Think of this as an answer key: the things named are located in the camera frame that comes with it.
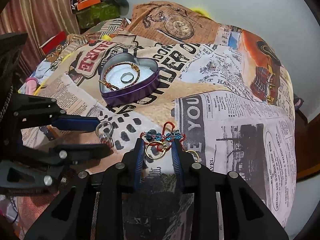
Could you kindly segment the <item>green patterned bag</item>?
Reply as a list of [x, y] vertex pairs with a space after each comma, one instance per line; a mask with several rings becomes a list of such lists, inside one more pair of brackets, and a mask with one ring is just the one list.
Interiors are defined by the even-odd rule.
[[120, 16], [120, 7], [116, 3], [101, 2], [92, 5], [86, 9], [77, 11], [76, 18], [80, 29], [87, 29], [97, 25], [100, 22], [118, 18]]

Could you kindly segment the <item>newspaper print bed quilt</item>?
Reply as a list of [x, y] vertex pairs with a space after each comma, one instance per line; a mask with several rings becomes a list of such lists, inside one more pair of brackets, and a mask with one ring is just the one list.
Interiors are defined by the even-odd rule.
[[[120, 53], [155, 60], [159, 85], [140, 100], [112, 107], [101, 96], [99, 78], [103, 64]], [[109, 121], [114, 146], [111, 155], [88, 161], [53, 153], [67, 170], [56, 192], [18, 198], [25, 235], [75, 177], [104, 172], [139, 138], [145, 146], [177, 139], [211, 171], [237, 172], [285, 228], [296, 188], [293, 89], [261, 37], [176, 3], [140, 4], [112, 40], [75, 43], [38, 95], [68, 114]], [[95, 131], [52, 125], [39, 127], [37, 141], [47, 153], [57, 145], [100, 144]], [[122, 195], [122, 208], [124, 239], [191, 239], [194, 194], [178, 188], [171, 148], [159, 160], [144, 151], [138, 189]]]

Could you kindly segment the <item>red white box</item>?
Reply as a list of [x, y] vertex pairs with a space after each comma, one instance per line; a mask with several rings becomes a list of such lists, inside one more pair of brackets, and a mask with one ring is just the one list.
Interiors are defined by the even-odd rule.
[[40, 51], [43, 53], [43, 55], [48, 55], [49, 53], [53, 52], [58, 45], [63, 45], [66, 39], [66, 33], [64, 31], [61, 31], [44, 42], [44, 44], [40, 46]]

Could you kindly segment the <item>yellow pillow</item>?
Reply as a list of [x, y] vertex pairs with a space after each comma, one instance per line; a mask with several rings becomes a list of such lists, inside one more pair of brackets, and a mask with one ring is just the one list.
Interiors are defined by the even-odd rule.
[[211, 19], [209, 12], [201, 7], [192, 7], [191, 10], [193, 12], [196, 12], [196, 13], [202, 15], [203, 17]]

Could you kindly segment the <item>orange box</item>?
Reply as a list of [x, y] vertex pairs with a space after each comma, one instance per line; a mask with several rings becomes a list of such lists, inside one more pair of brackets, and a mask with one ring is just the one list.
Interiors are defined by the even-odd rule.
[[76, 5], [76, 10], [80, 11], [83, 9], [86, 9], [88, 7], [91, 7], [93, 5], [96, 5], [98, 3], [100, 3], [101, 0], [83, 0], [83, 1], [79, 1]]

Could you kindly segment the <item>striped brown curtain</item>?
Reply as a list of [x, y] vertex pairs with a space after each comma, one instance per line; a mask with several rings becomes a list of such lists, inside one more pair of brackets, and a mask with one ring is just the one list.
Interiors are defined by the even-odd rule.
[[18, 62], [24, 78], [43, 60], [40, 46], [62, 31], [80, 33], [70, 0], [10, 0], [1, 12], [1, 34], [28, 34]]

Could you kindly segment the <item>purple heart-shaped tin box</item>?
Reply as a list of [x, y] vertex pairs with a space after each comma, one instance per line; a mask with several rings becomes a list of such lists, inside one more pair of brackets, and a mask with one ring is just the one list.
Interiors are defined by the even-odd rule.
[[157, 62], [129, 53], [108, 59], [99, 78], [101, 96], [112, 107], [140, 100], [154, 92], [158, 85]]

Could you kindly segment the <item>gold hoop earring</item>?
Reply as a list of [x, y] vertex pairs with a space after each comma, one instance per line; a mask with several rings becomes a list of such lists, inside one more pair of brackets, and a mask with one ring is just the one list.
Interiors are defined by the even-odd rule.
[[159, 160], [170, 150], [168, 141], [152, 141], [145, 146], [145, 155], [151, 160]]
[[200, 156], [199, 156], [199, 154], [198, 154], [196, 151], [194, 151], [194, 150], [187, 150], [186, 152], [187, 152], [187, 153], [190, 153], [190, 154], [193, 156], [193, 159], [194, 159], [195, 162], [197, 162], [197, 163], [200, 162]]

